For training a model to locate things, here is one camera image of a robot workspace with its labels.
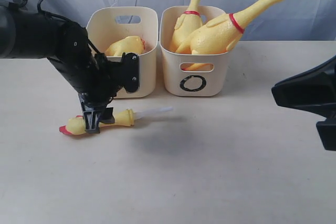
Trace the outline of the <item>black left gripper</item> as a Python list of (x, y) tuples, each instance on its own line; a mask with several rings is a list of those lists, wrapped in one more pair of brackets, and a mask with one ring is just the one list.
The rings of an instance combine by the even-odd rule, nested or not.
[(75, 22), (60, 27), (56, 51), (48, 60), (77, 91), (86, 133), (100, 133), (99, 122), (115, 123), (113, 107), (101, 113), (101, 104), (110, 103), (121, 89), (123, 62), (109, 61)]

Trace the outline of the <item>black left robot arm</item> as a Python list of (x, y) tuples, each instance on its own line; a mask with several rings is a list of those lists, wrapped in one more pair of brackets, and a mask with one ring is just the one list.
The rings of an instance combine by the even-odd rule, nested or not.
[(78, 93), (86, 132), (99, 133), (99, 123), (115, 122), (108, 107), (118, 90), (111, 63), (77, 22), (1, 4), (1, 58), (46, 58)]

